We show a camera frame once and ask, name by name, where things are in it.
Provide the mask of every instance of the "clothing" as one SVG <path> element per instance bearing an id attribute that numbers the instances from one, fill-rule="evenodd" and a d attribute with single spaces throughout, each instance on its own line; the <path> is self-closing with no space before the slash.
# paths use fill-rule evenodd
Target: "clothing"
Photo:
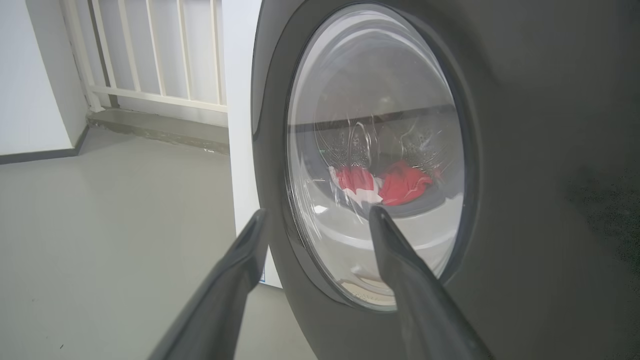
<path id="1" fill-rule="evenodd" d="M 384 185 L 379 192 L 382 204 L 396 206 L 417 199 L 433 180 L 427 174 L 400 160 L 391 165 L 381 176 Z"/>
<path id="2" fill-rule="evenodd" d="M 367 169 L 358 166 L 339 169 L 329 167 L 329 173 L 333 183 L 342 189 L 347 198 L 355 201 L 360 207 L 363 202 L 377 204 L 382 201 L 378 195 L 379 179 L 376 180 Z"/>

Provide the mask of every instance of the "white metal railing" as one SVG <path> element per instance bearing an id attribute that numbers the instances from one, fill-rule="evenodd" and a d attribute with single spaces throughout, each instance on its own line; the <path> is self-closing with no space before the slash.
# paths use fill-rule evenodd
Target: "white metal railing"
<path id="1" fill-rule="evenodd" d="M 138 76 L 138 68 L 136 66 L 136 59 L 134 55 L 133 44 L 131 41 L 131 30 L 129 29 L 129 19 L 127 17 L 127 8 L 125 0 L 118 1 L 118 10 L 120 13 L 120 23 L 122 25 L 122 33 L 124 34 L 124 43 L 127 52 L 127 58 L 129 60 L 129 68 L 131 70 L 131 77 L 133 79 L 134 90 L 119 88 L 116 82 L 116 76 L 113 70 L 113 64 L 111 61 L 111 55 L 109 53 L 109 46 L 107 43 L 106 33 L 104 31 L 104 22 L 102 14 L 100 12 L 100 4 L 98 0 L 91 0 L 93 5 L 93 13 L 95 14 L 95 25 L 97 28 L 99 46 L 102 49 L 104 56 L 104 67 L 106 68 L 106 76 L 109 79 L 109 86 L 96 85 L 90 66 L 89 56 L 87 53 L 86 44 L 84 42 L 84 35 L 80 23 L 80 18 L 77 10 L 78 0 L 65 0 L 65 10 L 68 18 L 69 31 L 72 36 L 72 45 L 77 56 L 79 71 L 81 72 L 82 79 L 88 92 L 88 100 L 93 111 L 103 110 L 100 105 L 99 98 L 96 94 L 109 94 L 116 96 L 132 97 L 134 99 L 143 99 L 149 101 L 163 102 L 166 104 L 189 106 L 192 108 L 200 108 L 205 110 L 214 110 L 227 112 L 227 106 L 222 104 L 222 83 L 220 76 L 220 52 L 218 48 L 218 35 L 217 35 L 217 14 L 216 14 L 216 0 L 210 0 L 211 2 L 211 31 L 212 31 L 212 46 L 213 46 L 213 61 L 212 67 L 215 74 L 216 82 L 216 102 L 207 102 L 196 100 L 193 98 L 192 78 L 191 78 L 191 66 L 189 64 L 189 48 L 187 42 L 186 26 L 184 20 L 184 0 L 175 0 L 178 11 L 178 23 L 180 33 L 180 44 L 182 49 L 182 63 L 184 66 L 184 77 L 186 82 L 186 98 L 169 96 L 166 94 L 166 85 L 163 75 L 163 67 L 161 57 L 158 51 L 157 35 L 155 30 L 155 21 L 153 16 L 153 0 L 145 0 L 148 14 L 149 31 L 151 34 L 151 46 L 153 49 L 153 58 L 156 66 L 156 75 L 159 85 L 159 94 L 152 92 L 144 92 L 140 87 L 140 77 Z"/>

